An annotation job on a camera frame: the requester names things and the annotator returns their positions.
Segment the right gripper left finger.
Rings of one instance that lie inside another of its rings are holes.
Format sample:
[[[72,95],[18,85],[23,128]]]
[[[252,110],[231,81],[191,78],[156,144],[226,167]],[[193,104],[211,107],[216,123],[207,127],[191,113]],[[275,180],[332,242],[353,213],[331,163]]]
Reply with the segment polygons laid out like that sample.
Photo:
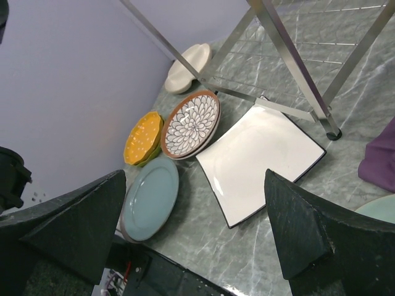
[[[91,295],[126,193],[124,170],[1,217],[1,295]]]

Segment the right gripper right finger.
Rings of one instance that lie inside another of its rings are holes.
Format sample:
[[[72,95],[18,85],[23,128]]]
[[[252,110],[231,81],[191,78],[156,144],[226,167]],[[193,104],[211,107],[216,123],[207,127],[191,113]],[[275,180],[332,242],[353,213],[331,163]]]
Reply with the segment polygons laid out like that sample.
[[[265,199],[293,295],[394,295],[394,225],[305,191],[272,170]]]

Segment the dark brown rimmed plate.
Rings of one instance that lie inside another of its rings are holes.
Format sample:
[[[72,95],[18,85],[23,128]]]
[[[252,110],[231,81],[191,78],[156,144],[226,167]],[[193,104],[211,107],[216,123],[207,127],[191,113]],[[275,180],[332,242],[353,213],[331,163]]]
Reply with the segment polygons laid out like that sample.
[[[130,220],[130,207],[127,205],[127,201],[124,200],[123,202],[123,206],[122,206],[122,210],[120,213],[120,218],[119,218],[119,230],[122,233],[123,237],[125,238],[125,240],[127,240],[128,242],[131,242],[133,244],[139,244],[139,241],[137,241],[136,239],[133,239],[128,230],[127,230],[127,226],[130,224],[129,222]]]

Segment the light green plate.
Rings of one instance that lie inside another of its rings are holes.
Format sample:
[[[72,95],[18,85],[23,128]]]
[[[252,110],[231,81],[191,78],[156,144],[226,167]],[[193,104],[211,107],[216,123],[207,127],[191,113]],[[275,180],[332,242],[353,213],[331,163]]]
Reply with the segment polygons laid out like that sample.
[[[395,223],[395,196],[394,194],[380,197],[359,207],[356,211],[376,220]]]

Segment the dark teal round plate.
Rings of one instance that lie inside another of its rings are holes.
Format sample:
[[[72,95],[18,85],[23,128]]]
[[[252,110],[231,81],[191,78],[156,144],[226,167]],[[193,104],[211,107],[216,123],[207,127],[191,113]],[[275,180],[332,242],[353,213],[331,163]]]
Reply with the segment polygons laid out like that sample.
[[[178,170],[169,158],[155,158],[143,167],[125,197],[130,207],[127,230],[133,239],[146,241],[162,228],[175,206],[178,189]]]

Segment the orange dotted scalloped plate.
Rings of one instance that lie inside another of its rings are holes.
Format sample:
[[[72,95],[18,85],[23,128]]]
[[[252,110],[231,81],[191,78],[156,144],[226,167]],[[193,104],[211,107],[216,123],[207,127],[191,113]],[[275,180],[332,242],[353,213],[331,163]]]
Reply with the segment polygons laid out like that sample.
[[[126,164],[138,165],[148,159],[158,143],[164,121],[158,112],[145,114],[131,130],[123,151]]]

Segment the cream square plate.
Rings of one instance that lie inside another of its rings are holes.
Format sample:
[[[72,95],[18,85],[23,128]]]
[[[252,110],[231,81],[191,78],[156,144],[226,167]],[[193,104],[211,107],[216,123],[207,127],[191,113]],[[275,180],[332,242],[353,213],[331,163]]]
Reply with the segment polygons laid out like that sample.
[[[266,170],[296,182],[326,150],[281,112],[252,106],[196,158],[229,228],[266,206]]]

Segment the floral patterned plate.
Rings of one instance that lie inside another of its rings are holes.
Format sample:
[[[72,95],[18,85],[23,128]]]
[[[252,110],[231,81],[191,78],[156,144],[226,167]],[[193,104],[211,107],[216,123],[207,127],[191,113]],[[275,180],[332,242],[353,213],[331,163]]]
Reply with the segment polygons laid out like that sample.
[[[208,137],[204,140],[204,142],[194,152],[191,152],[184,157],[177,158],[177,160],[185,160],[187,158],[191,158],[192,156],[195,156],[196,154],[200,153],[209,144],[210,140],[213,138],[213,136],[218,128],[218,125],[220,123],[220,118],[221,118],[221,107],[219,107],[219,109],[218,109],[217,121],[215,122],[214,127],[212,128],[212,130],[210,131]]]
[[[195,92],[182,100],[163,127],[162,152],[173,159],[194,152],[214,127],[219,107],[218,97],[208,90]]]

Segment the cream divided plate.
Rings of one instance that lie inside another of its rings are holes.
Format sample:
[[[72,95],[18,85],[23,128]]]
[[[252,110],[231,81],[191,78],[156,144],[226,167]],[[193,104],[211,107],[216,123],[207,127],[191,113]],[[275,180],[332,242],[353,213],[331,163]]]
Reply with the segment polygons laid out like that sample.
[[[208,43],[195,44],[182,53],[182,56],[198,73],[201,73],[212,58],[211,46]],[[194,75],[176,60],[168,71],[165,90],[171,94],[184,93],[195,79]]]

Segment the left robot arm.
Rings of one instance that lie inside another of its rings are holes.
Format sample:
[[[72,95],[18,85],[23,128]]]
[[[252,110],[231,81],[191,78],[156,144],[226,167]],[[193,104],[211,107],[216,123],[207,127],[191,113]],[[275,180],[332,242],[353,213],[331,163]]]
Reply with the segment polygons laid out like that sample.
[[[23,158],[11,149],[1,147],[1,213],[11,208],[21,208],[21,196],[27,183],[31,183],[31,171]]]

